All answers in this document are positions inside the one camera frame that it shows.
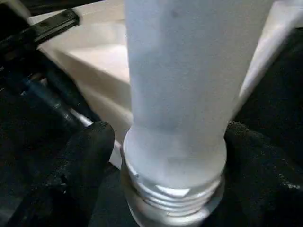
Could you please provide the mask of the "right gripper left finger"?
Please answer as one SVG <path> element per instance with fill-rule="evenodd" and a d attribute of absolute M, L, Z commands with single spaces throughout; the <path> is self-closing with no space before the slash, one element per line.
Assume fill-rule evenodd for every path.
<path fill-rule="evenodd" d="M 113 151 L 115 132 L 95 122 L 75 133 L 29 186 L 13 183 L 0 196 L 3 227 L 86 227 Z"/>

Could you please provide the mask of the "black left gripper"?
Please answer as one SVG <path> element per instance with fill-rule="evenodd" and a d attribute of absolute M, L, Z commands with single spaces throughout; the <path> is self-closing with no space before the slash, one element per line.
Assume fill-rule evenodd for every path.
<path fill-rule="evenodd" d="M 80 121 L 71 114 L 67 105 L 96 122 L 96 113 L 74 80 L 38 50 L 42 43 L 79 24 L 80 17 L 73 9 L 30 24 L 26 8 L 20 1 L 0 2 L 0 70 L 29 68 L 46 71 L 48 85 L 60 98 L 40 81 L 29 78 L 7 78 L 7 87 L 20 95 L 51 128 L 80 128 Z"/>

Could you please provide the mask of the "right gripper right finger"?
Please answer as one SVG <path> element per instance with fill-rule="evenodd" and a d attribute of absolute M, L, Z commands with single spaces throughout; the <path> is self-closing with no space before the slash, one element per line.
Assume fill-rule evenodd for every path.
<path fill-rule="evenodd" d="M 214 226 L 302 226 L 302 169 L 269 138 L 239 122 L 229 123 L 225 140 L 225 193 Z"/>

